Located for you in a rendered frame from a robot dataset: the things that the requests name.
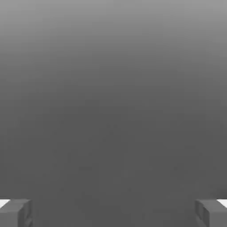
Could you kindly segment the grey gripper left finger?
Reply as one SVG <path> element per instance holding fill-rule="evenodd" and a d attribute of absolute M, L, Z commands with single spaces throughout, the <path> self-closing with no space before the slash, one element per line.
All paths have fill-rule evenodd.
<path fill-rule="evenodd" d="M 33 227 L 32 200 L 0 199 L 0 227 Z"/>

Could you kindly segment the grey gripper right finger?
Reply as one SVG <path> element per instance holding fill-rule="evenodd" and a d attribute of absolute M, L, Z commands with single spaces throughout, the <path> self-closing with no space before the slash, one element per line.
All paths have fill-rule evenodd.
<path fill-rule="evenodd" d="M 195 200 L 198 227 L 227 227 L 227 199 Z"/>

